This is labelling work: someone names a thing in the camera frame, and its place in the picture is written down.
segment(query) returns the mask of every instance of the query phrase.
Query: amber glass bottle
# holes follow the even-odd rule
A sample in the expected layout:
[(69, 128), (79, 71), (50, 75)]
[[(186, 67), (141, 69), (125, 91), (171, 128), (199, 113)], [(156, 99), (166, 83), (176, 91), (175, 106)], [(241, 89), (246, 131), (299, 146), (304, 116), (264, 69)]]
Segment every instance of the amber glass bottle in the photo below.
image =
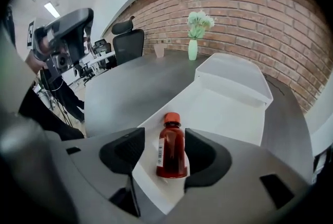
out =
[(163, 178), (186, 177), (185, 136), (180, 129), (179, 114), (167, 113), (164, 116), (164, 126), (159, 139), (156, 174)]

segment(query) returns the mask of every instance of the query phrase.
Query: ceiling light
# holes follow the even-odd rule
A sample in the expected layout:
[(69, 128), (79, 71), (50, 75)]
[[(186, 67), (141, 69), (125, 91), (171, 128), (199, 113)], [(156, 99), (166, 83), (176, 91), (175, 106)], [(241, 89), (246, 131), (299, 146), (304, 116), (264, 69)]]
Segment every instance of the ceiling light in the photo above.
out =
[(57, 12), (56, 8), (53, 7), (52, 3), (46, 3), (44, 7), (55, 17), (58, 18), (60, 17), (60, 14)]

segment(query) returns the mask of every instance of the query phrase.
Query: gray table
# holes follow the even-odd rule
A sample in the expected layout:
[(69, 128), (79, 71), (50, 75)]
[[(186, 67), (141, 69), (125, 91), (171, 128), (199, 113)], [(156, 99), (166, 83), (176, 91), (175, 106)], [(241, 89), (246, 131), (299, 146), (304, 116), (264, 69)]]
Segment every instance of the gray table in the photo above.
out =
[[(85, 93), (87, 135), (137, 127), (186, 88), (206, 59), (189, 61), (186, 52), (166, 51), (163, 58), (146, 55), (92, 79)], [(267, 81), (274, 101), (266, 110), (262, 146), (311, 182), (311, 141), (301, 109), (287, 86)]]

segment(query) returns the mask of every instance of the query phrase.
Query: vase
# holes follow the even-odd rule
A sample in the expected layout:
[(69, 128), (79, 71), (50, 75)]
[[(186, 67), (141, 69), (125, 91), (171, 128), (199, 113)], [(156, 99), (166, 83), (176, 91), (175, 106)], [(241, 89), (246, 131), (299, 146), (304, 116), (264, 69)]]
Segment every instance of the vase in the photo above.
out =
[(188, 44), (188, 59), (196, 60), (198, 53), (198, 42), (194, 39), (191, 39)]

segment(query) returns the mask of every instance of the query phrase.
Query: cup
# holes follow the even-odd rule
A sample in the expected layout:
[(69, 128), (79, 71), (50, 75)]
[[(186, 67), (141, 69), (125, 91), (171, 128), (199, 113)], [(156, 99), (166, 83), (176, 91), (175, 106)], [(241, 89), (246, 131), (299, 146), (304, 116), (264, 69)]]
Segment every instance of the cup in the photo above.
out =
[(158, 58), (164, 57), (165, 47), (166, 47), (165, 44), (155, 44), (154, 45), (154, 50), (155, 50), (156, 57), (158, 57)]

